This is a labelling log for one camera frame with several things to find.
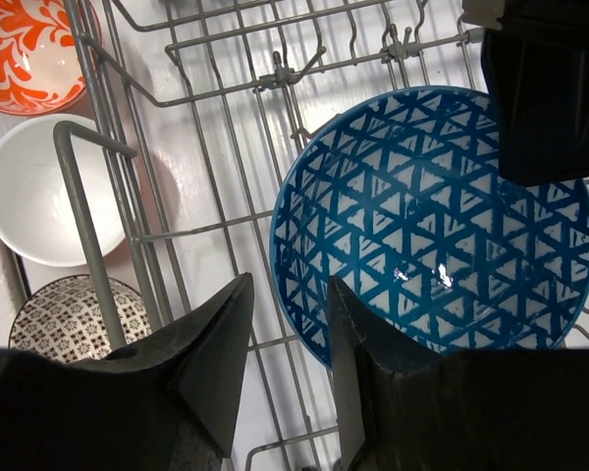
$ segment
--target dish rack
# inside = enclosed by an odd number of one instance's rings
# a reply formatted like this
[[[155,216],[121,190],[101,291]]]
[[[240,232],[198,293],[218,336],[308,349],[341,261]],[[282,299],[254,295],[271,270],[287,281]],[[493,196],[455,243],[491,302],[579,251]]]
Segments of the dish rack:
[[[279,312],[268,263],[272,206],[315,130],[350,106],[412,85],[485,89],[483,30],[462,22],[459,0],[94,5],[103,37],[90,3],[66,0],[98,132],[64,124],[55,143],[112,346],[124,338],[72,136],[103,149],[154,329],[234,275],[255,275],[225,468],[332,469],[340,456],[332,377]],[[589,346],[589,302],[567,343]]]

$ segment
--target brown patterned bowl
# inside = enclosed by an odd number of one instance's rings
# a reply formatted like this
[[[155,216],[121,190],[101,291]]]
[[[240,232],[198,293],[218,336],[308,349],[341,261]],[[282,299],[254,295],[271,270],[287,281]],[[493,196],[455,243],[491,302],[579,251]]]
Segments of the brown patterned bowl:
[[[141,296],[110,279],[127,343],[150,335]],[[13,322],[9,347],[62,363],[100,359],[111,352],[90,275],[57,280],[36,292]]]

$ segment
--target blue and white patterned bowl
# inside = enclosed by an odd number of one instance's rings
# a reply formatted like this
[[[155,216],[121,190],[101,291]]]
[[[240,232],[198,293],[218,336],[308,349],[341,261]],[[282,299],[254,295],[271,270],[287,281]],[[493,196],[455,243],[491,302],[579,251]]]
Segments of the blue and white patterned bowl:
[[[271,268],[314,355],[330,366],[330,275],[436,351],[562,342],[589,291],[587,188],[524,188],[497,166],[489,98],[462,88],[382,95],[310,142],[277,201]]]

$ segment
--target black object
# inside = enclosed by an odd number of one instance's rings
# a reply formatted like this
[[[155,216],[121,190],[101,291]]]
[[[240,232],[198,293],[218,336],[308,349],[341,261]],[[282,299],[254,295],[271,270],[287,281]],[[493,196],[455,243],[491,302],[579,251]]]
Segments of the black object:
[[[443,357],[328,296],[345,471],[589,471],[589,350]]]
[[[0,350],[0,471],[219,471],[231,453],[251,275],[104,360]]]
[[[524,186],[589,177],[589,0],[507,0],[482,68],[500,173]]]

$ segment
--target bowl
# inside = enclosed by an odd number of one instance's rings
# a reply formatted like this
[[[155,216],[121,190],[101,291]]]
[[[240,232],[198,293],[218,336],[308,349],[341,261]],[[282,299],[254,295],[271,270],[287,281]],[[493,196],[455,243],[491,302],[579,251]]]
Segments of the bowl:
[[[278,196],[271,269],[325,365],[330,275],[438,352],[562,342],[589,291],[589,194],[500,178],[498,139],[487,95],[431,86],[362,103],[304,149]]]
[[[52,132],[69,120],[95,130],[94,122],[55,114],[16,126],[0,139],[0,238],[14,252],[53,267],[85,265]],[[101,148],[74,138],[73,145],[103,255],[124,239]]]
[[[56,112],[74,104],[84,91],[63,2],[0,1],[0,112]]]
[[[118,280],[109,283],[127,343],[149,336],[141,296]],[[91,276],[63,278],[36,292],[13,322],[9,347],[62,363],[98,360],[111,353]]]

